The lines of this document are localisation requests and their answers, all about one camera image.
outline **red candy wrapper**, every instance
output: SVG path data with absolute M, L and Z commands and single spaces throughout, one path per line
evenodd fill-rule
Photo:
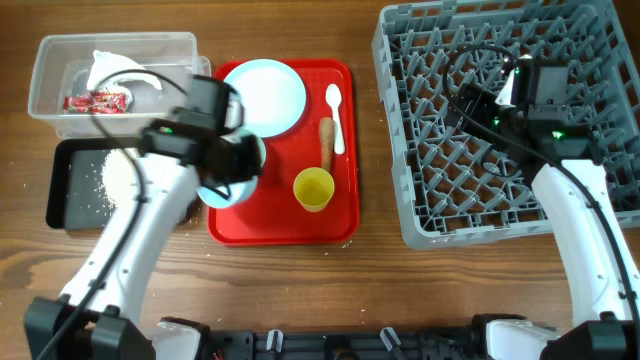
M 64 98 L 63 108 L 69 112 L 124 114 L 127 109 L 127 96 L 124 93 L 107 92 L 67 96 Z

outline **white spoon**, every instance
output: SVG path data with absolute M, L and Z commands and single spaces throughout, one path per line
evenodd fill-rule
M 344 154 L 344 138 L 342 137 L 342 125 L 340 124 L 340 112 L 338 111 L 338 107 L 340 107 L 340 103 L 342 102 L 342 94 L 340 94 L 340 89 L 336 84 L 331 84 L 327 88 L 327 104 L 331 106 L 331 110 L 333 111 L 333 122 L 335 124 L 335 142 L 333 145 L 333 150 L 336 154 Z

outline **wooden handle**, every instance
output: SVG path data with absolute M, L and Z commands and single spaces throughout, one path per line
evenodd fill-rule
M 333 119 L 324 117 L 320 119 L 320 146 L 322 154 L 322 168 L 331 172 L 331 156 L 333 156 L 333 142 L 335 139 Z

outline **cable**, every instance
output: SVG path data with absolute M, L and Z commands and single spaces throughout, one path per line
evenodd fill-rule
M 507 56 L 508 58 L 513 60 L 513 55 L 505 48 L 502 47 L 498 47 L 498 46 L 492 46 L 492 45 L 472 45 L 472 46 L 468 46 L 460 51 L 458 51 L 458 53 L 456 53 L 453 57 L 451 57 L 449 59 L 449 61 L 447 62 L 447 64 L 444 66 L 444 70 L 443 70 L 443 76 L 442 76 L 442 81 L 443 81 L 443 92 L 444 92 L 444 96 L 447 98 L 447 101 L 449 102 L 449 104 L 451 104 L 451 106 L 453 107 L 454 110 L 456 110 L 463 118 L 465 118 L 465 120 L 467 120 L 470 124 L 472 124 L 473 126 L 475 126 L 476 128 L 478 128 L 479 130 L 485 132 L 488 135 L 491 135 L 493 137 L 495 137 L 498 140 L 501 140 L 503 142 L 506 142 L 508 144 L 511 144 L 521 150 L 524 150 L 528 153 L 530 153 L 531 155 L 543 160 L 544 162 L 550 164 L 551 166 L 557 168 L 564 176 L 566 176 L 569 180 L 571 180 L 571 182 L 573 182 L 576 187 L 578 187 L 578 189 L 582 192 L 582 194 L 584 195 L 584 197 L 587 199 L 587 201 L 589 202 L 589 204 L 591 205 L 591 208 L 593 209 L 593 211 L 595 212 L 596 216 L 598 217 L 598 220 L 600 221 L 602 228 L 605 232 L 605 234 L 607 235 L 607 238 L 609 239 L 609 243 L 611 246 L 611 252 L 613 253 L 613 257 L 616 260 L 616 265 L 618 266 L 618 271 L 620 272 L 620 280 L 622 280 L 622 287 L 624 288 L 625 294 L 626 294 L 626 299 L 627 302 L 629 304 L 629 311 L 631 312 L 631 318 L 633 320 L 634 326 L 635 326 L 635 338 L 636 338 L 636 358 L 640 359 L 640 315 L 638 314 L 638 307 L 636 305 L 636 296 L 635 293 L 633 292 L 633 289 L 631 287 L 631 281 L 629 280 L 629 274 L 627 273 L 627 268 L 624 264 L 624 260 L 622 259 L 622 254 L 620 253 L 620 248 L 618 247 L 618 242 L 616 241 L 615 235 L 613 234 L 613 230 L 611 229 L 611 225 L 609 224 L 609 222 L 607 221 L 606 216 L 604 215 L 604 212 L 602 211 L 602 208 L 600 207 L 600 204 L 598 203 L 598 201 L 593 197 L 593 195 L 591 195 L 591 193 L 589 192 L 589 190 L 582 184 L 582 182 L 580 182 L 580 180 L 578 180 L 578 178 L 576 178 L 569 170 L 567 170 L 564 166 L 562 166 L 559 163 L 556 163 L 555 161 L 548 159 L 546 156 L 544 156 L 543 154 L 532 150 L 516 141 L 513 141 L 509 138 L 506 138 L 498 133 L 496 133 L 495 131 L 486 128 L 484 126 L 482 126 L 480 123 L 476 122 L 475 120 L 473 120 L 469 115 L 467 115 L 454 101 L 453 98 L 451 97 L 451 94 L 449 92 L 449 84 L 448 84 L 448 80 L 449 80 L 449 69 L 451 68 L 451 65 L 453 65 L 458 58 L 460 57 L 460 55 L 465 54 L 467 52 L 471 52 L 471 51 L 476 51 L 476 50 L 488 50 L 488 51 L 494 51 L 497 53 L 501 53 L 504 56 Z
M 109 79 L 112 79 L 113 77 L 118 76 L 118 75 L 129 74 L 129 73 L 140 73 L 140 74 L 153 75 L 153 76 L 155 76 L 155 77 L 157 77 L 157 78 L 159 78 L 161 80 L 164 80 L 165 82 L 169 83 L 170 85 L 172 85 L 173 87 L 178 89 L 178 91 L 180 91 L 184 95 L 187 95 L 187 91 L 186 90 L 184 90 L 178 84 L 176 84 L 171 79 L 168 79 L 167 77 L 165 77 L 163 75 L 157 74 L 157 73 L 155 73 L 153 71 L 149 71 L 149 70 L 134 70 L 134 69 L 118 71 L 118 72 L 115 72 L 115 73 L 107 76 L 106 78 L 102 79 L 96 85 L 96 88 L 94 89 L 94 91 L 97 91 L 98 89 L 100 89 L 100 87 L 102 87 L 102 85 L 104 85 Z M 131 157 L 131 155 L 125 150 L 124 146 L 118 141 L 118 139 L 115 138 L 113 135 L 111 135 L 109 133 L 109 131 L 107 131 L 107 129 L 105 129 L 104 126 L 102 126 L 102 124 L 100 124 L 100 122 L 98 121 L 98 117 L 93 112 L 89 113 L 89 118 L 91 119 L 91 122 L 93 122 L 93 124 L 98 128 L 100 133 L 102 133 L 102 135 L 105 138 L 107 138 L 114 145 L 115 148 L 119 149 L 122 152 L 122 154 L 124 155 L 124 157 L 127 159 L 127 161 L 129 161 L 129 163 L 133 167 L 133 169 L 135 171 L 135 174 L 136 174 L 136 177 L 138 179 L 138 184 L 139 184 L 140 191 L 139 191 L 138 196 L 135 198 L 136 206 L 135 206 L 135 208 L 133 210 L 133 214 L 131 215 L 131 218 L 129 219 L 129 223 L 127 224 L 127 227 L 125 228 L 124 232 L 122 233 L 122 237 L 120 237 L 120 240 L 118 240 L 118 243 L 116 244 L 116 247 L 113 249 L 113 251 L 109 255 L 109 258 L 107 259 L 107 261 L 105 262 L 104 266 L 102 267 L 102 269 L 98 273 L 98 276 L 96 276 L 96 278 L 94 279 L 93 283 L 89 287 L 89 290 L 87 291 L 85 296 L 82 298 L 82 300 L 80 300 L 80 302 L 78 303 L 76 308 L 73 310 L 71 315 L 69 315 L 69 317 L 60 326 L 60 328 L 58 328 L 58 331 L 56 331 L 55 334 L 51 337 L 49 342 L 45 345 L 45 347 L 42 349 L 42 351 L 38 355 L 37 360 L 44 360 L 49 356 L 49 354 L 56 348 L 56 346 L 58 345 L 60 340 L 67 334 L 69 329 L 77 321 L 78 317 L 80 316 L 82 311 L 87 307 L 87 305 L 89 304 L 89 302 L 91 301 L 91 299 L 93 298 L 95 293 L 101 288 L 102 283 L 104 282 L 104 279 L 109 274 L 109 271 L 111 271 L 111 267 L 113 266 L 115 261 L 118 259 L 118 256 L 120 255 L 120 252 L 122 252 L 122 249 L 124 248 L 125 244 L 127 243 L 127 239 L 129 238 L 129 235 L 131 234 L 131 231 L 133 231 L 133 228 L 136 225 L 136 223 L 138 221 L 138 218 L 140 217 L 140 213 L 142 212 L 142 205 L 146 201 L 145 200 L 146 187 L 145 187 L 144 174 L 143 174 L 142 170 L 140 169 L 140 166 L 138 165 L 137 161 L 133 157 Z

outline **gray dish rack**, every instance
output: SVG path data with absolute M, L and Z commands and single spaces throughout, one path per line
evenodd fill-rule
M 640 78 L 611 0 L 444 0 L 385 7 L 372 43 L 405 243 L 424 250 L 551 231 L 519 174 L 482 169 L 490 144 L 444 125 L 442 68 L 452 49 L 471 44 L 569 62 L 570 121 L 592 126 L 621 226 L 640 226 Z M 474 82 L 497 94 L 502 60 L 461 57 L 449 87 Z M 493 172 L 515 165 L 495 151 L 489 159 Z

